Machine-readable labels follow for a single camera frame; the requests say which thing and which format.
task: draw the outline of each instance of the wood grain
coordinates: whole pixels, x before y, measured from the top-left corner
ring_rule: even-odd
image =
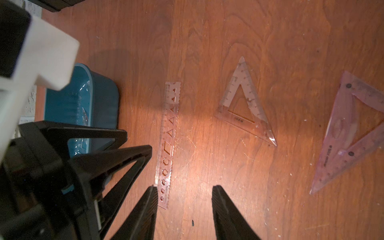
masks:
[[[309,195],[342,72],[384,91],[380,1],[87,0],[43,18],[80,41],[78,62],[116,82],[124,146],[150,144],[156,155],[164,83],[182,82],[169,209],[158,209],[155,239],[215,239],[217,184],[264,240],[384,239],[383,149]],[[278,148],[214,117],[241,56]],[[362,136],[383,115],[359,109]],[[153,157],[108,238],[155,167]]]
[[[36,90],[36,109],[35,109],[35,121],[44,120],[44,110],[45,110],[45,92],[46,88],[42,86],[37,86]]]

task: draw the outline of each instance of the triangle cutout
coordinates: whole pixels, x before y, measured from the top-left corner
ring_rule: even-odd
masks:
[[[167,133],[170,135],[170,137],[173,137],[173,129],[169,130]]]
[[[244,91],[241,85],[239,85],[235,96],[233,97],[232,102],[229,105],[228,112],[241,116],[246,120],[255,123],[253,121],[253,115],[249,110],[247,100],[245,98]]]
[[[333,104],[310,194],[320,190],[366,154],[384,144],[384,122],[352,144],[358,126],[354,103],[356,98],[384,113],[384,94],[349,72],[344,72]]]
[[[251,112],[248,118],[242,117],[230,110],[230,105],[239,88],[243,90],[246,103]],[[256,88],[253,85],[244,57],[241,57],[237,64],[215,116],[277,147],[275,137],[258,99]]]

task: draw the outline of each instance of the blue plastic container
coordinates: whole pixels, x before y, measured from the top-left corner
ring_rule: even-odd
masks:
[[[47,89],[44,120],[116,129],[119,91],[115,83],[86,65],[75,64],[71,82],[62,90]],[[110,139],[71,139],[70,156],[95,151]]]

